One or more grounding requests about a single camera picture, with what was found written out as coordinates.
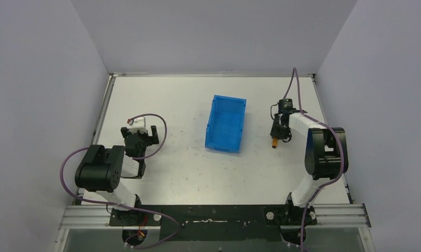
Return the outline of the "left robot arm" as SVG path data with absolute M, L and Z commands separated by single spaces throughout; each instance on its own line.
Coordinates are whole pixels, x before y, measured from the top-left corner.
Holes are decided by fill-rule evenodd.
M 159 144 L 156 126 L 151 133 L 146 127 L 122 127 L 124 145 L 106 148 L 91 145 L 75 173 L 75 184 L 88 192 L 112 202 L 112 220 L 122 224 L 138 225 L 146 221 L 147 213 L 138 210 L 142 203 L 121 179 L 141 179 L 145 173 L 146 149 Z

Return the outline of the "orange black screwdriver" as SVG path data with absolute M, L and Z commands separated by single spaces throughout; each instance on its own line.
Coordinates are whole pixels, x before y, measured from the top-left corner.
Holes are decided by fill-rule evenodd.
M 272 148 L 275 149 L 278 145 L 278 139 L 277 138 L 273 138 L 272 139 Z

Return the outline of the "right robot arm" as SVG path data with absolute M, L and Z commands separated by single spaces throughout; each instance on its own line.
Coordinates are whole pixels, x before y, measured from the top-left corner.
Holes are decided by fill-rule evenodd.
M 306 111 L 295 108 L 292 99 L 281 99 L 275 106 L 278 111 L 271 115 L 272 147 L 276 148 L 279 141 L 290 142 L 293 133 L 305 137 L 306 173 L 287 197 L 284 209 L 267 213 L 267 219 L 280 225 L 314 225 L 317 222 L 313 212 L 315 198 L 348 170 L 345 130 L 311 118 Z

